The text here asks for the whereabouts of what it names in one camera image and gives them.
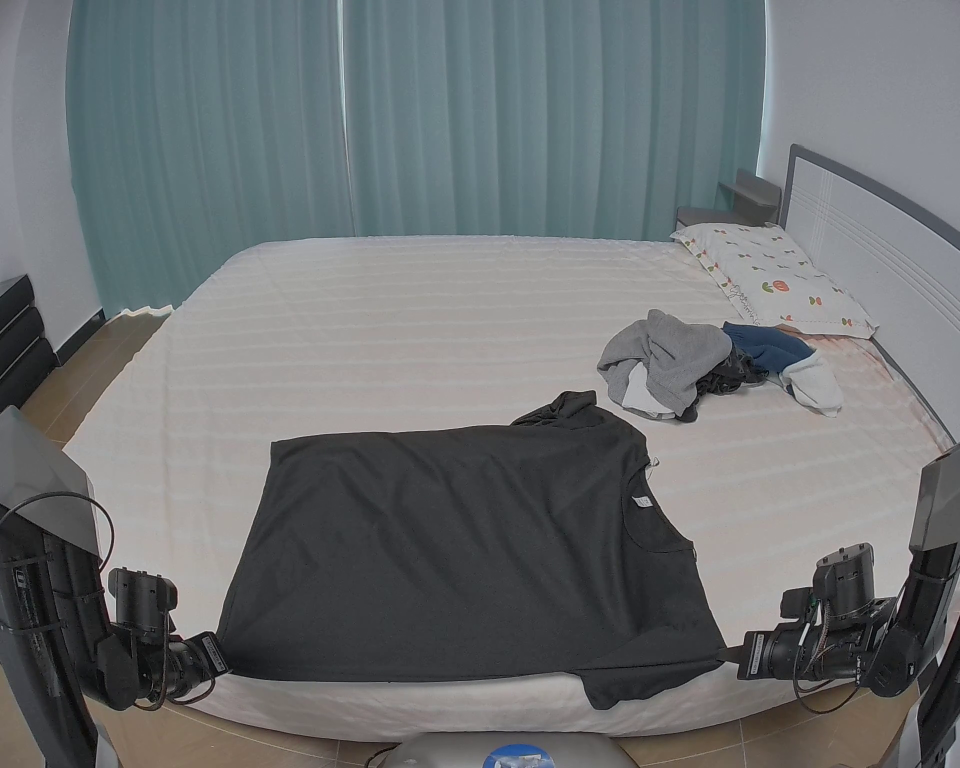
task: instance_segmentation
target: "bed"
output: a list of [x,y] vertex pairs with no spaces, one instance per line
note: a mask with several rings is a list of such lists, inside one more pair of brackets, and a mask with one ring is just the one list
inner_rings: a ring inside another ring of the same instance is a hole
[[[236,254],[162,326],[67,453],[116,523],[113,563],[171,578],[175,620],[213,629],[270,464],[270,442],[509,423],[562,390],[596,390],[659,460],[650,479],[693,539],[728,644],[772,628],[783,590],[861,540],[895,594],[919,470],[960,433],[960,234],[875,182],[794,148],[782,223],[880,326],[876,344],[812,340],[846,405],[827,419],[773,384],[710,397],[693,424],[606,398],[606,342],[657,307],[738,316],[682,246],[540,237],[268,243]],[[920,338],[943,345],[930,367]],[[337,616],[330,616],[336,622]],[[354,740],[432,731],[678,732],[788,701],[725,665],[646,701],[593,709],[578,678],[339,684],[225,676],[199,707],[249,725]]]

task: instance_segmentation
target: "baseboard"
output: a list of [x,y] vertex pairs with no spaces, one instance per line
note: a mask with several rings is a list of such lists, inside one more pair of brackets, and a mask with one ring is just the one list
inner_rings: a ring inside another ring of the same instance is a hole
[[104,310],[101,309],[96,315],[81,325],[73,336],[60,345],[60,348],[57,350],[57,364],[62,366],[67,360],[73,357],[74,352],[82,347],[106,321],[107,316],[104,314]]

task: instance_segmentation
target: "brown tile floor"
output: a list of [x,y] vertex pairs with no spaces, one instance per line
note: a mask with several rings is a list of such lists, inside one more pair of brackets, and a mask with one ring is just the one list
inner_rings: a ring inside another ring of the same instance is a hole
[[[159,328],[163,318],[121,316],[101,328],[43,382],[24,414],[60,444]],[[811,697],[828,708],[848,688]],[[865,768],[879,760],[915,693],[878,699],[860,693],[844,708],[813,716],[792,703],[699,731],[620,740],[637,765],[665,768]],[[126,768],[333,768],[362,765],[382,745],[307,738],[241,726],[191,708],[126,712],[91,703]],[[39,766],[39,752],[0,673],[0,763]]]

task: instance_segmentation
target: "black t-shirt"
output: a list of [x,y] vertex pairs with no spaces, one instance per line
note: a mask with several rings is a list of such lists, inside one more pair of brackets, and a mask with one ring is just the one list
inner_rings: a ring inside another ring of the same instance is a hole
[[693,545],[644,436],[561,394],[510,426],[275,443],[218,636],[235,674],[300,681],[579,675],[645,699],[717,666]]

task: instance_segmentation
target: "blue sticker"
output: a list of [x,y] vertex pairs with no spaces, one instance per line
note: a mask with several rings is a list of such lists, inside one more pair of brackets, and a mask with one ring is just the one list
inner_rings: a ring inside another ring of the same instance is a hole
[[553,758],[532,744],[497,747],[484,760],[483,768],[555,768]]

